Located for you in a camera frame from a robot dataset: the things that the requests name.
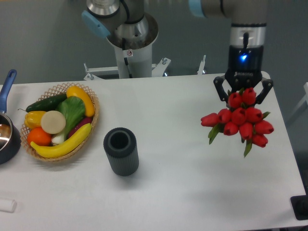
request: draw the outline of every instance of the yellow bell pepper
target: yellow bell pepper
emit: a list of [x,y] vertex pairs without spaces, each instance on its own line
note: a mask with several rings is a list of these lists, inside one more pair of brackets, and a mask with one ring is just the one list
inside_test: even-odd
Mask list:
[[25,115],[24,124],[30,129],[40,128],[40,121],[45,113],[44,111],[32,111],[27,113]]
[[86,117],[92,117],[94,116],[95,109],[94,109],[94,104],[92,103],[91,98],[89,95],[80,87],[78,86],[71,86],[67,89],[66,91],[66,96],[76,96],[80,98],[83,103],[85,104],[86,112],[85,115]]

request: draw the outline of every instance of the white table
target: white table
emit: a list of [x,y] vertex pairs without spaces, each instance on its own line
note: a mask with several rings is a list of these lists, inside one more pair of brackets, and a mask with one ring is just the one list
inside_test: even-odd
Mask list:
[[[217,75],[83,81],[100,100],[100,120],[82,152],[46,164],[23,149],[0,166],[0,197],[15,213],[0,213],[1,231],[235,231],[307,225],[290,197],[305,190],[272,89],[261,105],[275,127],[266,148],[244,158],[239,134],[218,134],[200,118],[225,108]],[[20,128],[26,108],[57,83],[16,84],[7,115]],[[137,138],[140,166],[128,177],[110,168],[108,131]]]

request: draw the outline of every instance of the yellow squash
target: yellow squash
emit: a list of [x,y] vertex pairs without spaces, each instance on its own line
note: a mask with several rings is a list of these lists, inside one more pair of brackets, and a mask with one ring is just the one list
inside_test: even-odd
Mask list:
[[39,146],[33,141],[30,143],[37,153],[45,158],[57,158],[68,154],[80,145],[90,134],[92,125],[90,123],[79,128],[69,139],[56,146]]
[[89,95],[80,87],[78,86],[71,86],[67,89],[66,91],[66,96],[76,96],[82,99],[83,103],[85,104],[86,112],[85,115],[86,117],[92,117],[94,116],[94,104],[92,103],[91,98]]

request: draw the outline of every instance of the pot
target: pot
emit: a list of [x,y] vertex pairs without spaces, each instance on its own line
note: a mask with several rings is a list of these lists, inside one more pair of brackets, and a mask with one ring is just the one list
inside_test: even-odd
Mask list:
[[0,164],[12,159],[21,145],[19,131],[6,115],[7,98],[16,75],[16,70],[10,70],[0,91]]

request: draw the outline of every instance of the blue led light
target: blue led light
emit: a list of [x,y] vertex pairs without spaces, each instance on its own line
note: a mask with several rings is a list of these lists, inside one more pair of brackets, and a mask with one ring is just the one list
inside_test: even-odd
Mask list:
[[240,56],[240,60],[241,60],[242,62],[245,62],[247,56],[248,56],[247,54],[241,55],[241,56]]

